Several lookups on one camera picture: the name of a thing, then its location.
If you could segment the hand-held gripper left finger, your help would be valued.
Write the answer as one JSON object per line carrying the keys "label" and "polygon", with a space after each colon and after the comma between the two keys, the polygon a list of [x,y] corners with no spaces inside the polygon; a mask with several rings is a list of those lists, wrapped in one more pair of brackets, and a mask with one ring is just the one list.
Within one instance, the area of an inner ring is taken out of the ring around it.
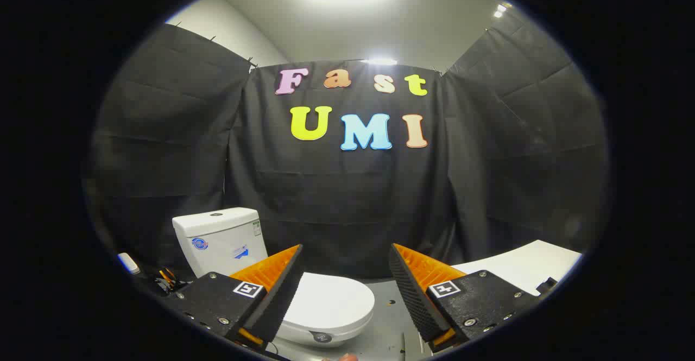
{"label": "hand-held gripper left finger", "polygon": [[232,275],[209,272],[172,293],[172,309],[224,339],[264,350],[275,339],[305,272],[303,245]]}

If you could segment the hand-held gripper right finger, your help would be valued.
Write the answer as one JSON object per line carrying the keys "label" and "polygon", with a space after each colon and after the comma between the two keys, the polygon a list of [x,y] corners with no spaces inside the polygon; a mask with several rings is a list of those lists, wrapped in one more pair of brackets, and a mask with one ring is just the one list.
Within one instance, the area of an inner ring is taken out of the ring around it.
{"label": "hand-held gripper right finger", "polygon": [[432,353],[506,326],[544,299],[489,270],[465,274],[432,257],[392,243],[389,267],[410,319]]}

